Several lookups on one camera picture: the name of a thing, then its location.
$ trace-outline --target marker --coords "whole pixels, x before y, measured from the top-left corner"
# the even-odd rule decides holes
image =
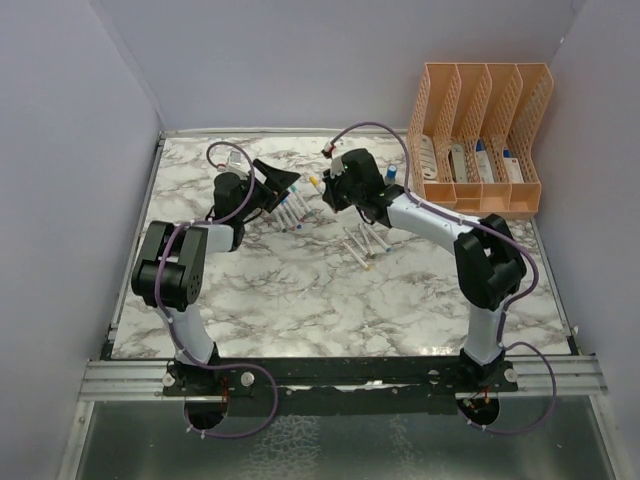
[[[367,249],[366,249],[366,248],[364,248],[364,245],[362,245],[362,244],[360,243],[360,240],[358,240],[358,239],[355,237],[355,235],[354,235],[353,233],[351,233],[349,230],[347,230],[347,227],[343,227],[342,229],[345,231],[345,233],[347,234],[347,236],[348,236],[351,240],[353,240],[353,243],[355,243],[356,245],[358,245],[358,248],[359,248],[360,250],[362,250],[362,253],[364,253],[364,256],[365,256],[365,257],[368,257],[368,256],[369,256],[369,252],[367,252]]]
[[[293,198],[293,195],[289,195],[287,198],[283,200],[283,202],[289,205],[289,208],[293,210],[293,213],[295,213],[296,216],[300,219],[300,221],[302,221],[305,217],[304,211],[302,210],[302,208],[300,208],[300,206],[294,200],[295,199]]]
[[[380,238],[380,235],[378,235],[376,232],[373,231],[373,228],[371,228],[371,225],[369,225],[367,223],[363,223],[363,225],[364,225],[364,228],[367,229],[367,233],[369,233],[369,235],[371,235],[373,237],[373,239],[376,242],[378,242],[382,248],[384,248],[385,252],[390,252],[391,251],[391,247],[389,245],[387,245],[386,243],[384,243],[384,240],[382,240]]]
[[[367,265],[367,262],[365,262],[364,260],[362,260],[362,258],[360,258],[360,255],[358,255],[358,254],[356,253],[356,251],[355,251],[353,248],[351,248],[351,246],[350,246],[347,242],[345,242],[345,241],[343,240],[343,241],[342,241],[342,244],[343,244],[343,245],[345,246],[345,248],[349,251],[349,253],[351,254],[351,256],[352,256],[353,258],[355,258],[355,259],[356,259],[356,261],[357,261],[360,265],[362,265],[362,268],[364,268],[367,272],[368,272],[369,270],[371,270],[371,267],[370,267],[369,265]]]
[[[375,253],[373,253],[373,248],[371,248],[371,242],[369,241],[369,235],[367,235],[367,231],[364,229],[364,225],[360,224],[360,233],[362,233],[362,238],[364,238],[364,244],[369,250],[369,258],[375,257]]]
[[[282,222],[282,217],[280,216],[280,212],[278,211],[277,208],[273,211],[273,215],[276,217],[276,221],[278,222],[278,227],[280,228],[280,231],[286,232],[287,227],[284,226],[284,223]]]
[[[293,218],[291,218],[291,216],[289,215],[289,212],[284,209],[284,206],[282,204],[278,206],[278,209],[280,210],[280,213],[282,214],[282,218],[284,218],[285,223],[289,225],[289,229],[295,230],[296,221]]]
[[[307,201],[300,194],[300,192],[298,191],[298,188],[295,185],[291,185],[291,188],[289,188],[289,190],[293,192],[293,195],[296,197],[296,200],[298,200],[300,204],[304,207],[304,209],[307,211],[307,215],[313,215],[313,209],[309,206]]]
[[[284,200],[280,203],[280,206],[282,207],[282,211],[286,213],[289,219],[291,220],[291,224],[293,225],[293,228],[294,229],[302,228],[302,225],[300,225],[298,223],[298,220],[296,220],[296,214],[293,212],[293,210],[291,210],[291,207],[289,207],[289,205],[284,202]]]
[[[309,180],[311,181],[311,185],[313,185],[313,187],[316,189],[316,192],[318,192],[320,195],[324,194],[324,192],[320,188],[320,182],[316,177],[312,175],[309,177]]]

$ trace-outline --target robotic arm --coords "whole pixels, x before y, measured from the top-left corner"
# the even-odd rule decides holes
[[[333,158],[323,181],[326,190],[322,198],[334,212],[353,205],[371,223],[415,233],[455,255],[460,289],[471,302],[461,357],[476,379],[485,377],[504,358],[503,346],[498,343],[501,306],[520,288],[526,266],[514,247],[463,225],[462,220],[473,220],[512,238],[504,219],[497,215],[486,219],[458,215],[458,223],[443,219],[412,202],[403,187],[387,186],[366,149]],[[436,205],[432,208],[452,213]]]
[[[255,179],[251,197],[240,212],[224,224],[203,222],[204,225],[184,230],[173,243],[171,257],[177,259],[165,265],[160,290],[162,303],[167,307],[171,320],[157,308],[154,287],[159,258],[175,225],[151,222],[133,268],[133,293],[141,296],[146,305],[156,309],[167,328],[169,322],[173,322],[184,348],[203,364],[214,364],[218,358],[216,345],[207,334],[200,309],[195,304],[202,288],[205,257],[211,253],[236,250],[244,237],[246,219],[256,210],[273,211],[289,195],[288,188],[300,178],[300,174],[278,170],[259,159],[255,159],[253,165],[261,180]],[[227,165],[227,168],[229,171],[221,173],[214,180],[214,206],[209,215],[213,220],[227,217],[236,210],[250,189],[247,175],[238,174],[233,166]],[[184,350],[178,346],[175,349],[178,362],[192,365]]]

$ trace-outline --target screw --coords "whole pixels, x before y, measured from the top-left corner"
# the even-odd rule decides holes
[[[162,385],[165,387],[172,387],[176,383],[176,379],[171,376],[170,373],[165,373],[162,377]]]
[[[507,382],[515,383],[518,381],[518,372],[516,372],[513,368],[507,368],[504,371],[504,378]]]
[[[253,385],[254,380],[255,380],[255,377],[251,372],[244,372],[240,376],[240,383],[242,384],[243,387],[250,387],[251,385]]]

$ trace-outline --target metal frame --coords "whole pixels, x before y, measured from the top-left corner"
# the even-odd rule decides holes
[[[129,250],[129,255],[127,256],[127,266],[125,270],[125,275],[122,279],[120,290],[118,291],[118,299],[116,301],[116,307],[113,311],[113,317],[111,318],[111,325],[110,325],[111,330],[117,329],[118,324],[120,323],[120,315],[122,314],[122,309],[124,307],[124,299],[127,295],[127,288],[129,286],[129,274],[131,273],[131,269],[133,268],[133,264],[135,261],[136,251],[138,250],[138,243],[140,241],[140,235],[142,233],[142,228],[144,226],[144,220],[147,217],[147,210],[149,209],[149,203],[151,202],[151,193],[153,192],[153,186],[156,183],[156,177],[158,175],[158,168],[160,167],[160,160],[162,159],[163,151],[164,151],[164,137],[162,132],[160,132],[158,143],[156,145],[155,155],[153,158],[153,163],[151,165],[151,172],[149,173],[149,181],[147,182],[147,188],[144,192],[144,197],[142,200],[142,207],[140,208],[140,215],[138,215],[138,220],[136,222],[134,238],[133,238],[133,241],[131,242],[131,249]]]
[[[562,298],[560,297],[560,292],[558,291],[558,286],[556,285],[556,279],[553,276],[553,270],[551,269],[551,264],[549,263],[549,258],[547,257],[547,251],[544,248],[542,236],[540,235],[538,222],[536,222],[535,218],[531,219],[531,225],[533,227],[533,235],[536,238],[536,242],[538,243],[538,248],[540,249],[540,257],[542,258],[542,265],[544,266],[544,269],[547,272],[547,278],[549,279],[549,285],[551,286],[551,293],[553,294],[553,298],[556,301],[556,306],[558,307],[558,314],[560,315],[560,322],[562,323],[562,327],[564,328],[564,333],[567,337],[573,337],[571,324],[569,323],[569,320],[567,319],[567,315],[564,311]]]
[[[635,479],[631,457],[624,446],[609,394],[592,395],[590,400],[613,474],[617,479]]]
[[[84,444],[87,440],[93,417],[93,406],[93,402],[84,401],[79,401],[76,406],[71,431],[69,432],[69,440],[58,471],[58,480],[71,480],[78,475]]]
[[[549,372],[539,357],[510,356],[507,359],[513,362],[514,369],[518,373],[520,389],[517,392],[500,393],[500,397],[547,396],[551,394]],[[596,357],[558,355],[550,356],[548,359],[556,376],[558,395],[590,396],[607,392],[607,386]],[[222,400],[217,396],[163,396],[162,377],[167,371],[168,361],[169,359],[90,362],[87,365],[79,399],[84,402],[182,402],[184,400],[216,402]],[[378,388],[394,386],[377,385]]]

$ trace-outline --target wire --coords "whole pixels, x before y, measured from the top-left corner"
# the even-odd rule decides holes
[[[505,327],[505,323],[506,323],[506,320],[507,320],[507,310],[509,309],[509,307],[511,305],[513,305],[514,302],[517,302],[521,298],[524,298],[527,295],[529,295],[531,292],[533,292],[533,290],[538,286],[538,282],[540,281],[540,272],[538,270],[538,266],[536,265],[535,260],[533,259],[531,254],[522,245],[520,245],[518,242],[516,242],[512,238],[509,238],[509,237],[507,237],[506,235],[503,235],[500,232],[496,232],[495,230],[492,230],[491,228],[486,227],[486,226],[484,226],[484,225],[482,225],[482,224],[480,224],[478,222],[472,222],[472,221],[467,220],[467,219],[461,219],[461,217],[459,217],[459,216],[456,216],[456,215],[453,215],[453,214],[449,214],[449,213],[447,213],[445,211],[442,211],[442,210],[440,210],[440,209],[438,209],[438,208],[436,208],[436,207],[434,207],[434,206],[432,206],[432,205],[430,205],[428,203],[424,203],[420,198],[414,197],[413,194],[411,193],[410,189],[409,189],[409,177],[410,177],[410,170],[411,170],[411,163],[409,161],[409,150],[407,149],[407,144],[404,142],[402,137],[400,137],[400,135],[398,135],[398,133],[395,130],[393,130],[391,127],[388,127],[387,125],[385,125],[383,123],[379,123],[379,122],[360,122],[360,123],[356,123],[354,125],[351,125],[350,127],[345,128],[344,130],[342,130],[335,137],[333,137],[333,139],[329,143],[332,146],[335,147],[335,143],[338,140],[340,140],[343,136],[345,136],[347,133],[349,133],[352,130],[355,130],[356,128],[360,128],[360,127],[364,127],[364,126],[374,126],[374,127],[382,128],[383,130],[386,130],[391,135],[393,135],[393,137],[396,140],[398,140],[398,143],[400,143],[400,147],[402,147],[402,151],[404,153],[404,159],[405,159],[405,173],[404,173],[404,185],[403,186],[404,186],[404,189],[405,189],[405,193],[407,194],[407,197],[409,198],[409,200],[411,200],[411,202],[413,202],[414,204],[418,205],[420,208],[424,208],[428,212],[431,212],[431,213],[433,213],[435,215],[438,215],[441,218],[444,218],[445,220],[448,220],[450,222],[461,223],[462,225],[466,225],[466,226],[471,227],[471,228],[477,228],[478,230],[482,230],[485,233],[493,235],[494,237],[502,240],[503,242],[508,243],[509,245],[511,245],[512,247],[517,249],[518,252],[520,252],[522,254],[522,256],[527,259],[527,262],[529,262],[529,265],[531,265],[531,272],[533,274],[533,280],[531,281],[531,285],[529,285],[529,287],[527,287],[525,290],[523,290],[522,292],[518,293],[517,295],[514,295],[513,297],[510,297],[509,299],[507,299],[502,305],[502,311],[500,312],[500,319],[499,319],[498,329],[497,329],[497,334],[496,334],[496,340],[497,340],[498,344],[502,345],[502,337],[504,335],[504,327]],[[553,398],[551,400],[551,405],[549,406],[549,409],[547,410],[547,412],[540,418],[540,420],[538,420],[537,422],[533,423],[529,427],[525,427],[523,429],[520,429],[520,430],[517,430],[517,431],[514,432],[514,433],[526,433],[526,432],[529,432],[529,431],[533,430],[534,428],[540,426],[547,418],[549,418],[549,416],[551,415],[551,413],[555,409],[555,405],[556,405],[556,401],[557,401],[557,388],[556,388],[556,377],[555,377],[555,374],[553,373],[553,368],[551,367],[551,364],[549,363],[547,358],[542,354],[542,352],[540,352],[540,350],[535,348],[533,345],[530,345],[530,344],[528,344],[526,342],[515,342],[515,343],[509,345],[508,347],[506,347],[505,351],[509,351],[509,350],[513,349],[514,347],[517,347],[518,345],[523,345],[525,347],[530,348],[531,350],[536,352],[536,354],[542,359],[542,361],[546,365],[547,369],[549,370],[549,375],[551,376],[551,384],[552,384],[552,387],[553,387],[553,396],[552,396]],[[482,429],[482,430],[490,432],[490,429],[488,429],[486,427],[482,427],[482,426],[479,426],[479,425],[478,425],[478,427],[480,427],[480,429]],[[511,434],[511,433],[505,433],[505,432],[502,432],[502,431],[494,431],[493,433],[496,433],[498,435],[509,435],[509,434]]]
[[[173,246],[174,242],[176,241],[176,239],[178,238],[178,235],[180,235],[180,233],[183,230],[188,229],[190,226],[192,225],[216,225],[216,224],[220,224],[223,222],[226,222],[227,220],[233,218],[235,215],[237,215],[246,205],[247,203],[249,203],[249,199],[251,198],[251,195],[253,194],[253,189],[255,186],[255,182],[256,182],[256,177],[255,177],[255,167],[253,166],[253,163],[251,162],[251,157],[249,157],[249,155],[247,154],[247,152],[244,151],[244,149],[238,145],[236,145],[235,143],[231,143],[231,142],[226,142],[226,141],[218,141],[218,142],[214,142],[211,145],[209,145],[209,148],[207,148],[207,161],[215,167],[215,165],[213,165],[213,163],[211,162],[210,158],[209,158],[209,153],[211,152],[212,149],[214,149],[217,146],[227,146],[227,147],[231,147],[231,148],[235,148],[236,150],[238,150],[247,160],[247,162],[249,162],[249,175],[250,175],[250,182],[249,182],[249,191],[247,192],[247,196],[244,198],[244,200],[242,201],[242,203],[238,206],[238,208],[236,208],[233,212],[231,212],[229,215],[222,217],[222,218],[218,218],[212,221],[195,221],[195,222],[185,222],[185,223],[181,223],[180,225],[178,225],[173,232],[171,232],[171,235],[169,236],[169,239],[167,240],[167,244],[164,247],[164,250],[162,252],[162,256],[160,257],[160,265],[158,266],[158,272],[156,273],[156,279],[155,279],[155,284],[154,284],[154,289],[153,289],[153,296],[154,296],[154,300],[156,301],[156,304],[158,305],[158,309],[160,309],[160,311],[162,311],[162,313],[166,316],[167,318],[167,323],[169,324],[169,334],[171,335],[171,338],[173,339],[173,343],[176,345],[177,349],[180,350],[183,355],[191,362],[193,363],[195,366],[200,367],[204,370],[209,370],[209,371],[221,371],[221,370],[232,370],[232,369],[250,369],[250,370],[257,370],[260,373],[262,373],[265,377],[267,377],[267,380],[269,380],[269,383],[271,384],[271,387],[273,388],[273,406],[271,408],[271,412],[269,413],[268,417],[264,420],[264,422],[262,422],[260,425],[258,425],[255,428],[252,428],[251,430],[247,430],[246,432],[241,432],[241,433],[216,433],[213,432],[211,430],[198,430],[196,428],[193,427],[193,425],[189,425],[189,430],[193,430],[197,433],[199,433],[201,436],[207,436],[207,437],[213,437],[213,438],[246,438],[249,437],[255,433],[258,433],[259,431],[263,430],[264,428],[266,428],[275,418],[276,416],[276,412],[278,411],[278,385],[276,384],[275,379],[273,378],[273,375],[271,375],[269,373],[268,370],[266,370],[265,368],[261,367],[260,365],[253,365],[250,363],[234,363],[234,364],[228,364],[228,365],[218,365],[218,366],[213,366],[213,365],[207,365],[206,363],[201,362],[200,360],[198,360],[197,358],[195,358],[184,346],[184,344],[182,343],[182,340],[178,337],[174,323],[173,323],[173,317],[171,316],[171,312],[169,311],[169,309],[165,306],[165,304],[162,302],[162,298],[160,296],[160,287],[161,287],[161,279],[162,279],[162,274],[164,273],[164,269],[165,266],[167,264],[167,259],[170,256],[171,253],[171,247]]]
[[[249,218],[247,218],[247,219],[246,219],[244,222],[242,222],[242,223],[244,223],[244,224],[246,225],[246,224],[247,224],[247,223],[249,223],[249,222],[253,222],[256,218],[258,218],[258,217],[259,217],[260,215],[262,215],[263,213],[264,213],[264,209],[262,209],[262,208],[261,208],[261,209],[258,211],[258,213],[256,213],[253,217],[249,217]]]

